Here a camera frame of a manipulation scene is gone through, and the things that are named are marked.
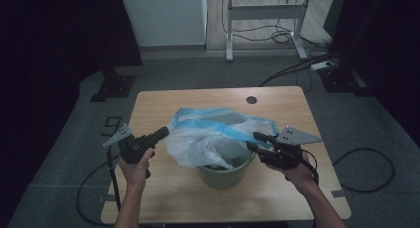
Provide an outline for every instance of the white plastic bag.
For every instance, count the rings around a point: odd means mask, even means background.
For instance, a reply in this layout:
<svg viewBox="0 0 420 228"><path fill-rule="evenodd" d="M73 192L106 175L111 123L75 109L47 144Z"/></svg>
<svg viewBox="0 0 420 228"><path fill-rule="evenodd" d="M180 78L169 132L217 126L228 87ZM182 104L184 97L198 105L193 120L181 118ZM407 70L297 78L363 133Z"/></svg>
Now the white plastic bag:
<svg viewBox="0 0 420 228"><path fill-rule="evenodd" d="M168 153L184 167L199 166L233 169L236 158L250 153L245 141L269 148L254 139L253 132L279 134L275 123L265 118L238 113L229 108L179 109L163 139Z"/></svg>

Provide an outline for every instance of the bucket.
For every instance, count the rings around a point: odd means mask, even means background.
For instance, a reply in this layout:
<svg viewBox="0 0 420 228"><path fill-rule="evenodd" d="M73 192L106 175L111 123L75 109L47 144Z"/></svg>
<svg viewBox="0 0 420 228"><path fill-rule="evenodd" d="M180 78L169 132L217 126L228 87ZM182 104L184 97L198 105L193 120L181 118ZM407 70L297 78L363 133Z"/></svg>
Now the bucket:
<svg viewBox="0 0 420 228"><path fill-rule="evenodd" d="M208 166L198 167L203 182L214 189L225 190L236 186L244 176L247 166L256 156L256 153L248 152L243 156L232 160L231 170L218 167L211 168Z"/></svg>

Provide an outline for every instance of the forearm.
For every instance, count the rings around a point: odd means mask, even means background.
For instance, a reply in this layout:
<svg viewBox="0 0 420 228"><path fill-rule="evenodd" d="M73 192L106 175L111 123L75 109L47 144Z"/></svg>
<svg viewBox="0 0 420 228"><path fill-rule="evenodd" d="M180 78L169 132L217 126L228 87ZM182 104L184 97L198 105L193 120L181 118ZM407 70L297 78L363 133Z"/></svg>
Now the forearm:
<svg viewBox="0 0 420 228"><path fill-rule="evenodd" d="M301 193L311 207L317 227L346 227L330 201L315 182L301 189Z"/></svg>
<svg viewBox="0 0 420 228"><path fill-rule="evenodd" d="M127 185L126 195L115 223L117 228L139 227L140 206L143 190Z"/></svg>

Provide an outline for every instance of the light wood table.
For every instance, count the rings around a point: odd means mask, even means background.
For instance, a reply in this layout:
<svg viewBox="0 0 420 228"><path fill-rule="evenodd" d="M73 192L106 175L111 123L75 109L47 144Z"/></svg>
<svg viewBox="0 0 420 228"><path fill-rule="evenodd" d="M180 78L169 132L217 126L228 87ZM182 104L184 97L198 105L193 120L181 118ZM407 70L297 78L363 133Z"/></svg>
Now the light wood table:
<svg viewBox="0 0 420 228"><path fill-rule="evenodd" d="M258 102L249 104L247 98ZM136 137L165 126L179 108L229 107L240 113L273 120L279 131L290 125L320 136L300 87L253 87L145 91L138 95L130 121ZM342 190L323 143L303 145L318 161L320 187L343 219L351 216L346 197L335 198ZM167 153L164 142L157 144L150 160L152 176L147 180L140 215L141 223L246 222L313 219L301 194L284 176L267 169L258 157L248 166L244 178L234 188L215 190L206 186L198 169L181 167ZM116 169L121 200L126 182ZM109 194L114 194L112 184ZM114 223L118 215L115 201L105 202L101 219Z"/></svg>

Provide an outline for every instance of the metal frame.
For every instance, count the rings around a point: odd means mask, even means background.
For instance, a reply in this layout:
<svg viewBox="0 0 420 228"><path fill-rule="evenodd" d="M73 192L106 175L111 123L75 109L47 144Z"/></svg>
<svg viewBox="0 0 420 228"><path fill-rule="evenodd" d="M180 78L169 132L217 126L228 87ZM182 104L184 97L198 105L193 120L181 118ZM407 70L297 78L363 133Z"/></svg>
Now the metal frame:
<svg viewBox="0 0 420 228"><path fill-rule="evenodd" d="M303 42L299 38L302 30L303 20L308 9L309 0L304 0L299 4L279 4L266 6L233 6L232 0L228 1L228 33L226 37L226 61L232 61L232 21L235 20L267 20L267 19L297 19L295 32L290 36L301 59L308 59L308 55L303 49Z"/></svg>

